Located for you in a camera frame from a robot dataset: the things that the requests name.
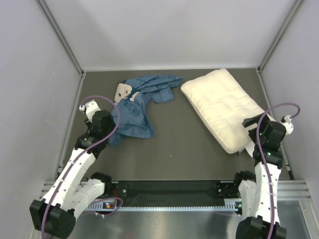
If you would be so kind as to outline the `cream white pillow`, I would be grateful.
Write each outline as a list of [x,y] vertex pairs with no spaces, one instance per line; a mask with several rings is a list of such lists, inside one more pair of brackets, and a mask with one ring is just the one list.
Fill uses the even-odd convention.
[[228,70],[214,70],[185,82],[180,89],[227,153],[241,151],[251,141],[242,122],[262,114],[264,110]]

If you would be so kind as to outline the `blue cartoon print pillowcase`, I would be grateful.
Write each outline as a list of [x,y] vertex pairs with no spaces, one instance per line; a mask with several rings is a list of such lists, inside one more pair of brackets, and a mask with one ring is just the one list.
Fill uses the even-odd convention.
[[142,75],[120,82],[114,96],[117,108],[111,112],[114,122],[119,120],[120,123],[110,137],[109,145],[116,146],[127,136],[154,137],[147,106],[151,101],[165,103],[173,100],[172,88],[179,86],[182,80],[183,77],[174,75]]

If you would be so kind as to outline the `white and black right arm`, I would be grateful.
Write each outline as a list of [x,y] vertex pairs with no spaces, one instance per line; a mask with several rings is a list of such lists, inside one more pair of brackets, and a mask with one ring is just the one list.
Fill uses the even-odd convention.
[[242,221],[238,224],[238,239],[285,239],[287,230],[280,225],[277,198],[278,182],[283,168],[283,155],[279,151],[286,135],[283,123],[260,114],[243,120],[251,142],[246,151],[255,160],[254,172],[236,174],[233,192],[241,197]]

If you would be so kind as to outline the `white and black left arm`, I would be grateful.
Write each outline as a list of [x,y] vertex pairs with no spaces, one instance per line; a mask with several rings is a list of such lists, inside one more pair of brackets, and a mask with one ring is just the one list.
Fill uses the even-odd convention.
[[94,112],[86,125],[87,131],[76,140],[70,159],[53,186],[29,207],[34,228],[42,238],[68,238],[84,210],[98,197],[112,194],[111,176],[99,172],[92,174],[83,188],[77,188],[116,130],[111,113],[106,110]]

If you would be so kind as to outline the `white pillow care label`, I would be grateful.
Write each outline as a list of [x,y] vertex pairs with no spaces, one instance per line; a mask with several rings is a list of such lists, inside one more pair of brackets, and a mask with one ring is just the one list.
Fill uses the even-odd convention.
[[246,151],[248,155],[253,158],[253,152],[255,148],[255,143],[254,142],[249,142],[248,144],[245,145],[245,147],[237,152],[237,155],[241,154],[243,151]]

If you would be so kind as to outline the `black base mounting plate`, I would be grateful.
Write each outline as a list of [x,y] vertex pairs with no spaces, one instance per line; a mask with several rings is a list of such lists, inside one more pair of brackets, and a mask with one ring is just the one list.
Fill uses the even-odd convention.
[[125,207],[224,206],[225,199],[239,198],[232,180],[121,180],[109,192]]

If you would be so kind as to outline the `right aluminium frame post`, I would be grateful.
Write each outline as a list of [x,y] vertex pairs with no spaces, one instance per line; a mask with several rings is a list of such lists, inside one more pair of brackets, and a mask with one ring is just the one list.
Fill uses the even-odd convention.
[[304,4],[304,0],[295,0],[294,4],[292,5],[291,9],[289,10],[287,16],[284,19],[284,22],[282,23],[279,31],[277,32],[273,42],[271,43],[269,49],[266,52],[266,55],[264,56],[263,60],[261,61],[259,67],[257,68],[257,72],[259,74],[262,73],[266,65],[268,64],[270,58],[272,57],[273,53],[275,52],[276,48],[280,44],[280,41],[284,37],[286,31],[288,30],[289,26],[293,22],[293,19],[298,14],[300,8]]

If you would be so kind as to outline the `aluminium frame post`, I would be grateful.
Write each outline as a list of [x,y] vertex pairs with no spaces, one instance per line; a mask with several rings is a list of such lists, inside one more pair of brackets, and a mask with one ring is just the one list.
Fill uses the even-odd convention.
[[294,4],[292,5],[291,9],[289,10],[287,16],[284,19],[284,22],[282,23],[279,31],[277,32],[273,42],[271,43],[269,49],[266,52],[266,55],[264,56],[263,60],[261,61],[259,67],[257,68],[257,72],[259,74],[262,73],[266,65],[268,64],[270,58],[272,57],[273,53],[275,52],[276,48],[280,44],[280,41],[284,37],[286,31],[288,30],[289,26],[293,22],[293,19],[298,14],[300,8],[304,4],[304,0],[295,0]]
[[44,0],[36,0],[35,1],[39,8],[42,10],[44,16],[46,17],[46,19],[48,20],[50,26],[52,27],[55,35],[57,36],[59,42],[61,43],[64,51],[66,52],[66,54],[68,55],[69,59],[71,60],[73,66],[75,67],[76,71],[80,74],[80,76],[84,75],[84,71],[82,69],[82,67],[80,66],[78,60],[75,57],[74,52],[72,51],[66,37],[64,36],[61,28],[59,27],[55,17],[53,16],[49,6],[47,5],[46,1]]

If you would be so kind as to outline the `left aluminium frame post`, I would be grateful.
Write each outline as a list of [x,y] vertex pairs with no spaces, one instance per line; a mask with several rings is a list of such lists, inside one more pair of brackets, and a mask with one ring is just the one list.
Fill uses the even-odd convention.
[[71,60],[73,66],[75,67],[76,71],[80,74],[80,76],[84,75],[84,71],[82,69],[82,67],[80,66],[78,60],[75,57],[74,52],[72,51],[66,37],[64,36],[61,28],[59,27],[55,17],[53,16],[49,6],[47,5],[46,1],[44,0],[36,0],[35,1],[39,8],[42,10],[44,16],[46,17],[46,19],[48,20],[50,26],[52,27],[55,35],[57,36],[59,42],[61,43],[64,51],[66,52],[66,54],[68,55],[69,59]]

